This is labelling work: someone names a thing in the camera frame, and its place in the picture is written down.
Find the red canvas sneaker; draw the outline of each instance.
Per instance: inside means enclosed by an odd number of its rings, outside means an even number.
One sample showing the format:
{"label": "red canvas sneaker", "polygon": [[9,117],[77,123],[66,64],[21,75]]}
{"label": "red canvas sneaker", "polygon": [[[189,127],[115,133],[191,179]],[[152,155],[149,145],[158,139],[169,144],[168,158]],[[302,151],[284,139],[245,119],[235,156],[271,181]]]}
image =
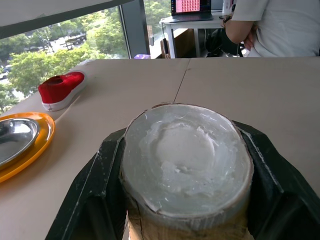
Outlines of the red canvas sneaker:
{"label": "red canvas sneaker", "polygon": [[47,111],[64,109],[86,84],[85,74],[79,71],[49,78],[38,87],[43,107]]}

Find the table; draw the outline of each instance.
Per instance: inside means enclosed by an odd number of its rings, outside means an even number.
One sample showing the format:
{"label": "table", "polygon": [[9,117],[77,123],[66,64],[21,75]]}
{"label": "table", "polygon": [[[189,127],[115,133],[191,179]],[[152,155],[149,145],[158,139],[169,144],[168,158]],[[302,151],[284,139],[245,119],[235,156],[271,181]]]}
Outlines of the table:
{"label": "table", "polygon": [[[320,196],[320,58],[96,60],[89,85],[51,112],[49,148],[0,184],[0,239],[43,240],[78,172],[102,140],[162,102],[213,109],[266,133]],[[36,93],[6,114],[39,111]]]}
{"label": "table", "polygon": [[169,16],[160,21],[161,24],[165,25],[165,31],[168,35],[170,57],[176,58],[176,44],[174,38],[174,30],[176,29],[194,29],[194,43],[196,57],[200,57],[200,44],[198,29],[221,29],[222,12],[212,12],[213,20],[210,21],[186,21],[186,22],[171,22],[172,17]]}

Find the purple object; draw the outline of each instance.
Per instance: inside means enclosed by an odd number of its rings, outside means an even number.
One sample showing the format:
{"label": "purple object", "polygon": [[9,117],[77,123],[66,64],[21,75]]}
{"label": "purple object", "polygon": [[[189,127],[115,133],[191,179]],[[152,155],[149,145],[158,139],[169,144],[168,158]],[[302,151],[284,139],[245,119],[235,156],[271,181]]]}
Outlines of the purple object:
{"label": "purple object", "polygon": [[137,54],[134,59],[151,59],[151,56],[147,54]]}

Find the orange tray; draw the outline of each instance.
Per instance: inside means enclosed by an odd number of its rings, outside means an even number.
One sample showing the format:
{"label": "orange tray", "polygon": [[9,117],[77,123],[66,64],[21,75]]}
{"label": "orange tray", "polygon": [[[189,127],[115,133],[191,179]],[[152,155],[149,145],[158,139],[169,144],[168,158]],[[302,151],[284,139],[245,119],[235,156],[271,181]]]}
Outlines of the orange tray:
{"label": "orange tray", "polygon": [[40,132],[35,142],[24,153],[0,168],[0,183],[13,177],[33,163],[49,146],[56,131],[55,121],[45,113],[17,113],[0,117],[0,121],[12,118],[34,119],[39,123]]}

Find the laptop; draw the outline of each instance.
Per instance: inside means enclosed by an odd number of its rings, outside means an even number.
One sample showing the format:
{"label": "laptop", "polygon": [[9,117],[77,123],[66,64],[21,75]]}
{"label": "laptop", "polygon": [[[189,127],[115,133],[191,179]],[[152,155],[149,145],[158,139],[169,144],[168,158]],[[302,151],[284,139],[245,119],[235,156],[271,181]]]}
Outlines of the laptop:
{"label": "laptop", "polygon": [[210,21],[211,0],[171,0],[170,22]]}

